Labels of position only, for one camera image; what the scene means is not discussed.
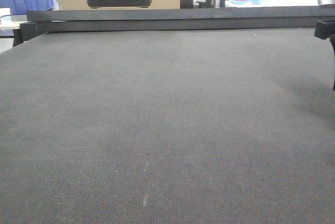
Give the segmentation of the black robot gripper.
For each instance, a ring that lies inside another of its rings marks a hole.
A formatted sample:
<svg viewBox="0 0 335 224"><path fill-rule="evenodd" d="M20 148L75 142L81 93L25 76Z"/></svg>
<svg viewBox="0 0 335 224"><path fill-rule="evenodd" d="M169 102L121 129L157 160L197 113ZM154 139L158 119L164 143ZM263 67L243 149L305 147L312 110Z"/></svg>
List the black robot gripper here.
<svg viewBox="0 0 335 224"><path fill-rule="evenodd" d="M335 51L334 31L335 31L334 20L318 21L316 23L314 36L322 40L330 39L333 51Z"/></svg>

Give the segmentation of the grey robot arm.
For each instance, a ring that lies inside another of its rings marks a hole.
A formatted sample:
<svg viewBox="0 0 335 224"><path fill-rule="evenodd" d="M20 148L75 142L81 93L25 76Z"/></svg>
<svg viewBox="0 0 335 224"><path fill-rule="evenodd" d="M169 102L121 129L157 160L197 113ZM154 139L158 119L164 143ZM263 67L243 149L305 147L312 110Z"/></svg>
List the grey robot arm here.
<svg viewBox="0 0 335 224"><path fill-rule="evenodd" d="M334 0L318 0L318 6L320 8L334 8ZM330 43L334 50L334 20L317 21L315 37L322 40L330 39Z"/></svg>

